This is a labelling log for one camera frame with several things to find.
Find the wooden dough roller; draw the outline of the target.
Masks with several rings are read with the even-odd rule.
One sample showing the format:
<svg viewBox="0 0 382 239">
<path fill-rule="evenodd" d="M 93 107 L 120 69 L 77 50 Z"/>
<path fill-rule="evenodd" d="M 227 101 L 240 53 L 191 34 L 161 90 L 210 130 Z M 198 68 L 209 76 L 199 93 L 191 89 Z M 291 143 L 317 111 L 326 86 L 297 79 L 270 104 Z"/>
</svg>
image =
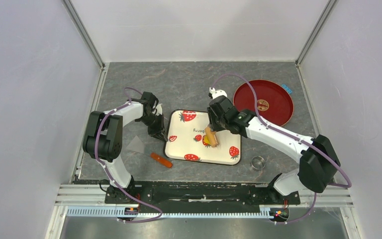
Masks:
<svg viewBox="0 0 382 239">
<path fill-rule="evenodd" d="M 215 135 L 216 132 L 212 131 L 209 126 L 207 126 L 204 129 L 204 133 L 205 133 L 206 141 L 211 147 L 217 147 L 219 145 L 218 140 L 217 140 L 216 135 Z"/>
</svg>

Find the white strawberry print tray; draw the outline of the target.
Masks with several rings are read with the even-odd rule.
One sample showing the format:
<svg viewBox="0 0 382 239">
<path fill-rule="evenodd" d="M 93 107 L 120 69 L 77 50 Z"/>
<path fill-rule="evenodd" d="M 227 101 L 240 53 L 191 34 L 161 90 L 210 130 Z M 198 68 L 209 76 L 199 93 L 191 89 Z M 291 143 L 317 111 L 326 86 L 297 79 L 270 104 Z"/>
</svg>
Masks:
<svg viewBox="0 0 382 239">
<path fill-rule="evenodd" d="M 219 165 L 236 165 L 241 160 L 241 136 L 224 130 L 215 134 L 219 145 L 209 143 L 205 128 L 207 112 L 175 110 L 168 125 L 164 154 L 171 159 Z"/>
</svg>

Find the yellow dough piece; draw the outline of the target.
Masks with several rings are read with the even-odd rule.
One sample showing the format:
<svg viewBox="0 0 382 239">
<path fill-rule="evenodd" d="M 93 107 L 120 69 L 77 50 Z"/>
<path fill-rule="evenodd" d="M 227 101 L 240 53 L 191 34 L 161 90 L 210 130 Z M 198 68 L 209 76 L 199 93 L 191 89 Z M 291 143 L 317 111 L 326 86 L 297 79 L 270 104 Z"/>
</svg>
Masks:
<svg viewBox="0 0 382 239">
<path fill-rule="evenodd" d="M 204 138 L 202 139 L 202 144 L 203 144 L 205 147 L 211 147 L 211 145 L 210 145 L 210 143 L 209 143 L 209 140 L 208 140 L 206 137 L 204 137 Z"/>
</svg>

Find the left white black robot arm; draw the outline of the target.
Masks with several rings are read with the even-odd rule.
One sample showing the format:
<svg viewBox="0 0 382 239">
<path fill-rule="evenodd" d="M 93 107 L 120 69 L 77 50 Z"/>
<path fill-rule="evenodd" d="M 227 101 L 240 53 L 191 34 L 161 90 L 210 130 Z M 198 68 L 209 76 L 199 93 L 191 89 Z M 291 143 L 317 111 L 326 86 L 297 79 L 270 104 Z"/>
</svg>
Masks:
<svg viewBox="0 0 382 239">
<path fill-rule="evenodd" d="M 123 127 L 133 121 L 146 125 L 149 136 L 168 141 L 162 105 L 151 92 L 143 92 L 141 98 L 128 99 L 112 110 L 91 112 L 83 138 L 83 151 L 101 165 L 124 203 L 131 203 L 136 197 L 135 188 L 130 186 L 133 177 L 120 157 Z"/>
</svg>

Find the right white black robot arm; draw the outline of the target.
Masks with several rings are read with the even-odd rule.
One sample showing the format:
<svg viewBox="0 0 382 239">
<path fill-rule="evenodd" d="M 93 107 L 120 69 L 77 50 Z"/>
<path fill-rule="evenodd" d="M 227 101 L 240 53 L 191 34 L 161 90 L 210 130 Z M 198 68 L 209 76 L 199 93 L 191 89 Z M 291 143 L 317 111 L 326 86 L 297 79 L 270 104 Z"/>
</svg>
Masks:
<svg viewBox="0 0 382 239">
<path fill-rule="evenodd" d="M 322 193 L 340 167 L 330 140 L 323 135 L 316 138 L 297 135 L 275 124 L 262 122 L 255 112 L 238 111 L 225 96 L 214 98 L 207 112 L 212 131 L 227 130 L 262 142 L 299 164 L 298 169 L 280 173 L 269 183 L 267 195 L 273 203 L 280 203 L 291 193 L 302 189 Z"/>
</svg>

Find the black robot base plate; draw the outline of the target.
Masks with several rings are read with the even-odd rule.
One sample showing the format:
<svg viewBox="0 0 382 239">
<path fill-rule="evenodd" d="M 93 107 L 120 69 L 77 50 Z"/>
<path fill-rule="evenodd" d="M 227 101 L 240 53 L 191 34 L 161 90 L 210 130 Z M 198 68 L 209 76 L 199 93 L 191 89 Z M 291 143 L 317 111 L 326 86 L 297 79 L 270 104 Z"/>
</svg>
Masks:
<svg viewBox="0 0 382 239">
<path fill-rule="evenodd" d="M 282 196 L 265 183 L 135 181 L 123 193 L 105 189 L 106 204 L 140 213 L 256 213 L 260 205 L 301 203 L 298 192 Z"/>
</svg>

